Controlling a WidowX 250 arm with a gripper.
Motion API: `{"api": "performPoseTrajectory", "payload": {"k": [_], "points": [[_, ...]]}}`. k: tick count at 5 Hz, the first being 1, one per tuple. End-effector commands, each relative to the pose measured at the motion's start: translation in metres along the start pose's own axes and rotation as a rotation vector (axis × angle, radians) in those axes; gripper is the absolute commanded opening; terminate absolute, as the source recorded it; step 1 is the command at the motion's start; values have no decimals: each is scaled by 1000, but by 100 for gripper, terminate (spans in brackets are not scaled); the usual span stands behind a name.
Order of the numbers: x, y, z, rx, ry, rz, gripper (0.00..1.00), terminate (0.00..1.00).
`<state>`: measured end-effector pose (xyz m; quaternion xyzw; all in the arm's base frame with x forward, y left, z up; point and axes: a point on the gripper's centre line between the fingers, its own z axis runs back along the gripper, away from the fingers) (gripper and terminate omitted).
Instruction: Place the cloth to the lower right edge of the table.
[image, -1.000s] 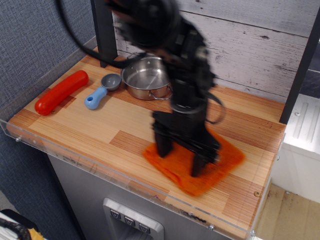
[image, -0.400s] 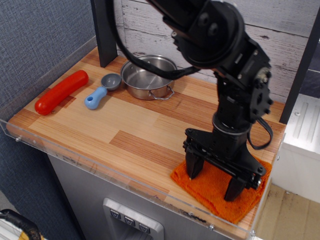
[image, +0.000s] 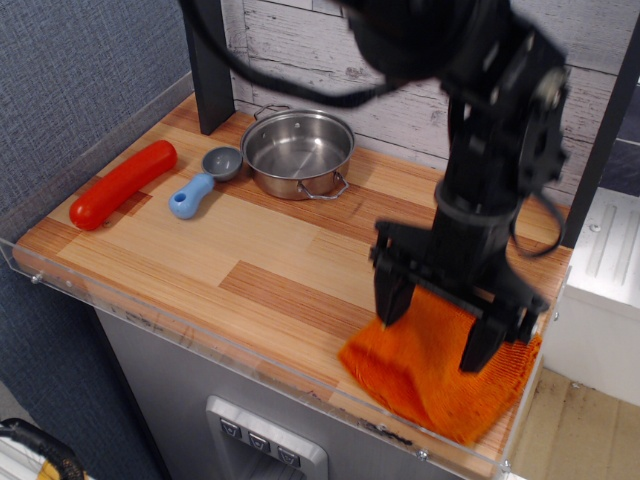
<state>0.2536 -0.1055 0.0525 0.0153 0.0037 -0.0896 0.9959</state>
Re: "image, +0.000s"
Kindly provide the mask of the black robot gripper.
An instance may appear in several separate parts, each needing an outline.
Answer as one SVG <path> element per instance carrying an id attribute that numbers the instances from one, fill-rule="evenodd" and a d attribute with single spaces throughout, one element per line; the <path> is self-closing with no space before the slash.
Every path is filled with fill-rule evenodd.
<path id="1" fill-rule="evenodd" d="M 388 327 L 421 286 L 474 314 L 460 369 L 479 373 L 504 341 L 529 342 L 548 302 L 511 268 L 507 245 L 523 202 L 466 204 L 439 187 L 431 227 L 377 221 L 376 313 Z"/>

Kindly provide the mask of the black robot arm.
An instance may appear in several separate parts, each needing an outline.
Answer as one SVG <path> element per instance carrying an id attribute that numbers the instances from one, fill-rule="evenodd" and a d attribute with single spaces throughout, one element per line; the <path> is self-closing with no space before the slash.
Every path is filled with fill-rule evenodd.
<path id="1" fill-rule="evenodd" d="M 363 58 L 395 83 L 435 78 L 449 98 L 450 153 L 433 224 L 381 220 L 371 258 L 378 316 L 392 325 L 423 287 L 473 314 L 461 355 L 481 371 L 528 343 L 548 302 L 511 268 L 524 201 L 544 198 L 566 153 L 564 52 L 507 1 L 348 1 Z"/>

